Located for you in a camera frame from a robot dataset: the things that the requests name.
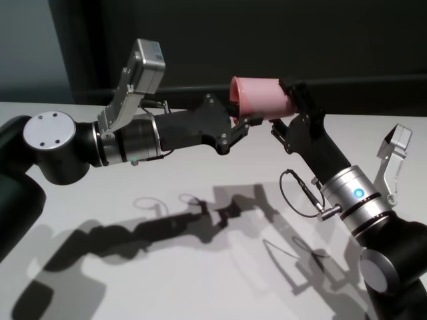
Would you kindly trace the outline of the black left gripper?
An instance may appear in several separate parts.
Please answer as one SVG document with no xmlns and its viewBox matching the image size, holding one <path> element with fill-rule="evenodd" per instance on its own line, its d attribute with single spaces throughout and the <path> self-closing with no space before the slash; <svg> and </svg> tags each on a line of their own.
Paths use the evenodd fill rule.
<svg viewBox="0 0 427 320">
<path fill-rule="evenodd" d="M 239 116 L 239 103 L 230 101 L 226 110 L 212 94 L 206 95 L 202 104 L 195 109 L 156 115 L 155 124 L 161 150 L 208 145 L 217 154 L 226 155 L 231 147 L 248 134 L 250 127 L 263 122 L 263 117 L 255 114 L 239 118 L 232 127 L 230 117 Z"/>
</svg>

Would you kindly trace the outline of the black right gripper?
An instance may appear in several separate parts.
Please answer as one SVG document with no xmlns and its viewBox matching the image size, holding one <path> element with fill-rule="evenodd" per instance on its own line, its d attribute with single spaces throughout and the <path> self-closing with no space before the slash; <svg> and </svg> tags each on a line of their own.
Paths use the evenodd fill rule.
<svg viewBox="0 0 427 320">
<path fill-rule="evenodd" d="M 281 119 L 269 120 L 271 134 L 287 154 L 297 153 L 322 183 L 328 182 L 351 163 L 327 134 L 325 111 L 319 106 L 304 81 L 279 79 L 280 87 L 298 114 L 287 127 Z"/>
</svg>

